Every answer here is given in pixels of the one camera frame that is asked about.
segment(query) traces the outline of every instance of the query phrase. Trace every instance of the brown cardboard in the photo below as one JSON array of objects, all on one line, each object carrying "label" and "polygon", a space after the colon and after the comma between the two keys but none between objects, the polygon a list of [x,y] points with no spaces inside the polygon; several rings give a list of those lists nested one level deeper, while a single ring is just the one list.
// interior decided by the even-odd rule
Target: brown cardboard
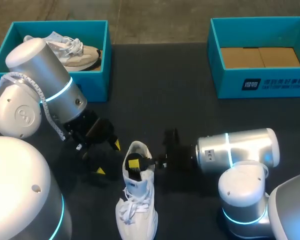
[{"label": "brown cardboard", "polygon": [[260,47],[259,51],[266,68],[300,67],[292,47]]},{"label": "brown cardboard", "polygon": [[227,69],[265,67],[258,48],[225,47],[221,53]]},{"label": "brown cardboard", "polygon": [[244,48],[243,54],[244,59],[247,62],[248,68],[265,67],[258,48]]}]

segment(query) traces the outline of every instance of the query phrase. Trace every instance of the shoe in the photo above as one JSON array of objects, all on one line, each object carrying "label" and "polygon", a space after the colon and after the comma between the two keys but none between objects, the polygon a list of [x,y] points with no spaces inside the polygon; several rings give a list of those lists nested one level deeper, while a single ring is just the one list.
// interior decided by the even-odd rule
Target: shoe
[{"label": "shoe", "polygon": [[134,141],[122,165],[126,187],[115,207],[116,224],[123,240],[153,240],[158,226],[158,213],[155,211],[155,166],[132,173],[127,170],[126,161],[138,161],[152,156],[145,144]]},{"label": "shoe", "polygon": [[[33,39],[27,35],[23,41]],[[85,46],[78,39],[61,36],[53,31],[49,36],[43,38],[62,65],[68,72],[82,71],[91,67],[101,56],[101,51],[93,46]]]}]

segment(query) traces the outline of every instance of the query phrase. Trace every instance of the concrete floor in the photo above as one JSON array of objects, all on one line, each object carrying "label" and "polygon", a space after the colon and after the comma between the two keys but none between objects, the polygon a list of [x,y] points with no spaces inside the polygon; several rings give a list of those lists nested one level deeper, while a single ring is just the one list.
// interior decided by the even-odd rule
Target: concrete floor
[{"label": "concrete floor", "polygon": [[205,42],[213,17],[300,16],[300,0],[0,0],[13,21],[108,20],[114,44]]}]

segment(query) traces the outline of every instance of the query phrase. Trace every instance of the shoelace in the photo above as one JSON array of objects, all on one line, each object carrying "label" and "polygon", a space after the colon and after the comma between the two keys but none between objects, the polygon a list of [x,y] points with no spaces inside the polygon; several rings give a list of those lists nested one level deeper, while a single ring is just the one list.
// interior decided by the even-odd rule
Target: shoelace
[{"label": "shoelace", "polygon": [[127,201],[121,206],[119,216],[125,224],[133,224],[132,217],[135,213],[146,213],[148,211],[151,201],[151,191],[147,187],[147,191],[142,197],[133,196],[128,192],[127,187],[123,191]]},{"label": "shoelace", "polygon": [[259,162],[259,161],[253,161],[253,160],[238,161],[238,162],[234,163],[232,167],[235,167],[237,165],[256,165],[256,166],[261,166],[264,169],[265,178],[267,178],[269,176],[269,169],[268,169],[268,167],[266,165],[264,165],[263,163]]},{"label": "shoelace", "polygon": [[69,54],[82,54],[84,44],[78,38],[73,39],[71,37],[64,36],[63,40],[65,40],[65,45],[67,47],[60,48],[60,50],[68,51],[66,56],[68,56]]}]

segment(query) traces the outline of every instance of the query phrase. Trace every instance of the teal box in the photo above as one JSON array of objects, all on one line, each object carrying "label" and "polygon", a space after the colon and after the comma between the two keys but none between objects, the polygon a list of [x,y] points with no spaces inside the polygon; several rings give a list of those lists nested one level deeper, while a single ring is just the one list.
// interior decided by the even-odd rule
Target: teal box
[{"label": "teal box", "polygon": [[26,35],[45,38],[52,31],[78,38],[84,45],[102,50],[100,71],[72,71],[70,75],[88,102],[106,102],[111,70],[111,39],[108,21],[15,21],[0,48],[0,78],[9,72],[7,55],[23,42]]},{"label": "teal box", "polygon": [[212,18],[207,54],[217,97],[300,97],[300,67],[226,68],[221,48],[293,48],[300,62],[300,16]]}]

